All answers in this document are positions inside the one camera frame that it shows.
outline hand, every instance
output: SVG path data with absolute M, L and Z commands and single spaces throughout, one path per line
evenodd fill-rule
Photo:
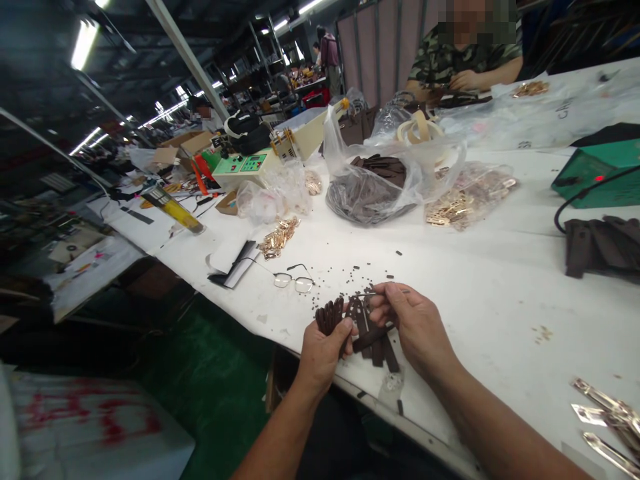
M 482 76 L 480 73 L 476 73 L 473 70 L 464 70 L 451 77 L 449 88 L 451 90 L 480 90 L 482 88 L 481 82 Z
M 335 368 L 338 364 L 338 354 L 345 339 L 347 348 L 344 358 L 353 353 L 352 335 L 357 335 L 358 329 L 350 317 L 344 318 L 330 336 L 318 330 L 318 324 L 312 321 L 305 330 L 302 342 L 300 366 L 295 376 L 295 383 L 302 385 L 302 390 L 320 399 L 329 391 Z
M 463 369 L 434 302 L 402 283 L 380 283 L 373 289 L 378 295 L 370 300 L 374 308 L 370 320 L 379 327 L 395 323 L 402 351 L 424 380 L 438 380 Z

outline eyeglasses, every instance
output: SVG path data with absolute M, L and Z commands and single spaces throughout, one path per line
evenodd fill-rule
M 260 265 L 258 262 L 256 262 L 256 260 L 254 260 L 252 258 L 249 258 L 249 257 L 245 257 L 242 260 L 251 260 L 256 265 Z M 270 274 L 273 275 L 273 284 L 278 288 L 286 288 L 287 285 L 290 284 L 293 281 L 293 285 L 295 287 L 296 292 L 298 292 L 298 293 L 309 293 L 311 291 L 311 289 L 313 288 L 313 286 L 315 285 L 315 282 L 311 278 L 311 274 L 309 273 L 309 270 L 307 270 L 306 266 L 304 266 L 303 263 L 298 263 L 296 265 L 292 265 L 291 267 L 287 268 L 287 271 L 293 270 L 296 267 L 302 267 L 302 268 L 304 268 L 305 272 L 307 272 L 308 277 L 296 277 L 296 278 L 293 278 L 288 273 L 284 273 L 284 272 L 274 273 L 271 270 L 269 270 L 268 268 L 266 268 L 264 265 L 260 265 L 260 267 L 264 268 L 264 270 L 268 271 Z

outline person's left hand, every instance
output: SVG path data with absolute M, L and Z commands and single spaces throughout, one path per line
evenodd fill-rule
M 451 90 L 480 90 L 482 77 L 473 70 L 464 70 L 451 77 L 449 88 Z
M 295 382 L 314 397 L 322 398 L 331 386 L 344 340 L 348 338 L 346 357 L 353 353 L 351 336 L 357 334 L 358 330 L 350 317 L 338 323 L 330 336 L 320 332 L 318 324 L 312 321 L 305 330 Z

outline green control panel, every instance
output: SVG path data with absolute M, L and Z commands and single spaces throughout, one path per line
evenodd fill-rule
M 266 153 L 262 155 L 252 155 L 250 157 L 247 157 L 247 159 L 244 162 L 244 165 L 242 165 L 242 171 L 260 170 L 260 166 L 262 166 L 266 157 L 267 157 Z
M 229 158 L 220 158 L 220 162 L 218 166 L 215 168 L 213 172 L 213 176 L 220 173 L 238 173 L 245 162 L 244 157 L 229 157 Z

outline steel pole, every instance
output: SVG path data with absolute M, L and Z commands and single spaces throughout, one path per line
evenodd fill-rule
M 67 155 L 66 153 L 64 153 L 62 150 L 60 150 L 58 147 L 56 147 L 54 144 L 52 144 L 49 140 L 44 138 L 42 135 L 40 135 L 38 132 L 36 132 L 34 129 L 32 129 L 30 126 L 28 126 L 26 123 L 22 122 L 22 120 L 20 120 L 17 117 L 14 117 L 8 111 L 4 110 L 4 108 L 2 108 L 2 107 L 0 107 L 0 115 L 5 116 L 6 118 L 8 118 L 12 122 L 14 122 L 18 127 L 22 128 L 22 130 L 24 130 L 28 134 L 34 136 L 35 138 L 40 140 L 42 143 L 44 143 L 46 146 L 48 146 L 50 149 L 52 149 L 55 152 L 57 152 L 60 155 L 62 155 L 64 158 L 66 158 L 68 161 L 70 161 L 72 164 L 74 164 L 76 167 L 78 167 L 80 170 L 82 170 L 84 173 L 86 173 L 88 176 L 90 176 L 96 182 L 102 184 L 105 187 L 112 187 L 113 186 L 108 180 L 105 180 L 100 175 L 98 175 L 96 172 L 94 172 L 93 170 L 91 170 L 91 169 L 87 168 L 86 166 L 84 166 L 84 164 L 82 164 L 82 162 L 80 162 L 80 161 L 76 160 L 75 158 L 71 157 L 70 155 Z
M 218 113 L 218 115 L 220 115 L 222 121 L 229 118 L 229 112 L 211 86 L 211 78 L 209 78 L 205 70 L 202 68 L 202 65 L 200 65 L 200 62 L 198 62 L 198 59 L 193 54 L 189 44 L 180 32 L 178 26 L 175 24 L 164 2 L 162 2 L 162 0 L 147 0 L 147 4 L 151 8 L 154 16 L 158 19 L 158 22 L 160 22 L 160 25 L 162 25 L 162 28 L 164 28 L 170 40 L 173 42 L 173 45 L 176 50 L 178 50 L 182 60 L 187 64 L 189 71 L 195 78 L 196 82 L 198 82 L 198 85 L 200 85 L 200 88 L 202 88 L 207 100 L 212 104 L 213 109 Z
M 136 127 L 134 126 L 134 124 L 132 124 L 129 120 L 127 120 L 127 118 L 120 112 L 120 110 L 118 110 L 116 107 L 114 107 L 111 104 L 111 102 L 109 100 L 107 100 L 107 98 L 100 92 L 100 90 L 98 90 L 95 87 L 95 85 L 93 84 L 93 80 L 91 80 L 90 78 L 88 78 L 86 76 L 86 74 L 84 74 L 84 73 L 82 73 L 82 72 L 80 72 L 78 70 L 75 71 L 75 74 L 78 77 L 78 80 L 80 80 L 80 82 L 82 82 L 82 84 L 86 88 L 88 88 L 92 94 L 94 94 L 96 97 L 98 97 L 100 99 L 100 101 L 102 103 L 104 103 L 109 110 L 111 110 L 112 112 L 115 113 L 116 117 L 118 117 L 120 120 L 122 120 L 125 123 L 125 125 L 129 127 L 129 129 L 131 130 L 132 133 L 135 133 L 136 135 L 138 135 L 140 137 L 140 139 L 142 140 L 142 143 L 144 143 L 149 148 L 155 148 L 155 146 L 149 140 L 147 140 L 147 138 L 142 133 L 137 133 Z
M 262 64 L 265 66 L 265 70 L 267 71 L 267 85 L 269 86 L 269 91 L 273 91 L 271 88 L 271 83 L 269 82 L 269 78 L 271 73 L 269 72 L 269 65 L 267 64 L 267 59 L 265 58 L 265 54 L 262 52 L 262 45 L 258 41 L 258 36 L 255 34 L 255 30 L 253 28 L 253 23 L 249 21 L 249 27 L 251 28 L 251 33 L 253 34 L 253 39 L 255 40 L 255 44 L 258 47 L 258 53 L 260 54 L 260 58 L 262 59 Z

